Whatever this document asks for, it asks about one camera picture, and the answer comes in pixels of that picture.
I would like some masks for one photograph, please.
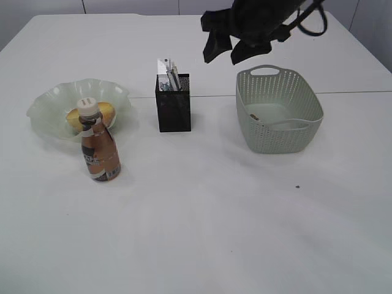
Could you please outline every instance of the black mesh pen holder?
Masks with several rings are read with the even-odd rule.
[[[189,74],[179,74],[180,91],[161,91],[157,76],[155,97],[157,100],[159,131],[190,132]]]

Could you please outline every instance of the glass bowl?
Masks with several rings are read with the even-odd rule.
[[[111,81],[87,78],[63,83],[35,99],[27,111],[34,130],[63,140],[80,141],[81,134],[67,121],[67,115],[77,107],[78,100],[93,97],[108,102],[115,109],[115,117],[108,128],[115,126],[130,112],[129,91]]]

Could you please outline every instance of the brown bottle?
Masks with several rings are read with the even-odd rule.
[[[102,120],[102,113],[94,98],[78,101],[79,121],[83,126],[81,150],[91,178],[110,181],[120,173],[116,143]]]

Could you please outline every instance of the plastic basket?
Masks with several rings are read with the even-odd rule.
[[[276,69],[273,75],[254,75]],[[258,153],[294,153],[313,139],[323,109],[306,80],[294,70],[258,66],[237,75],[236,106],[246,143]]]

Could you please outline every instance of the white bottle cap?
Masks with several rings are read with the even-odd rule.
[[[94,98],[83,98],[78,101],[78,110],[80,116],[92,116],[99,112],[99,106]]]

